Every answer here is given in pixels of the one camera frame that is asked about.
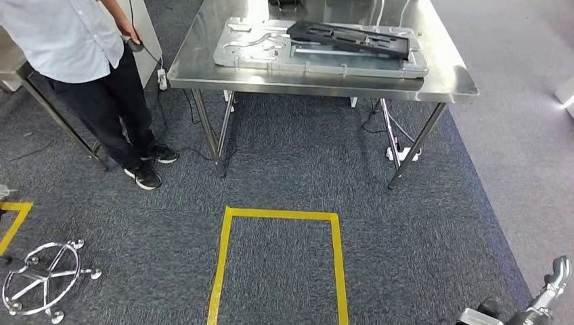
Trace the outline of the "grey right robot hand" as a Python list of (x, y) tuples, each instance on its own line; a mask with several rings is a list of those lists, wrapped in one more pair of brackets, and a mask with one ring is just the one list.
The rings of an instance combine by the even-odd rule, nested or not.
[(459, 316), (457, 324), (551, 324), (554, 320), (552, 310), (556, 307), (565, 291), (571, 275), (571, 263), (566, 256), (560, 256), (552, 262), (552, 274), (544, 276), (544, 286), (532, 302), (523, 311), (516, 312), (509, 320), (500, 318), (500, 304), (490, 297), (476, 309), (467, 308)]

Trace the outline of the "person's hand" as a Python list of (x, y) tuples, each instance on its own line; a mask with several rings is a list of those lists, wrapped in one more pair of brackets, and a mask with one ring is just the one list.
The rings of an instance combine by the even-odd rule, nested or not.
[(122, 21), (118, 20), (116, 21), (116, 25), (122, 35), (130, 38), (130, 40), (132, 40), (132, 42), (134, 42), (135, 44), (138, 45), (141, 44), (139, 35), (137, 34), (135, 28), (133, 27), (132, 23), (129, 20), (122, 20)]

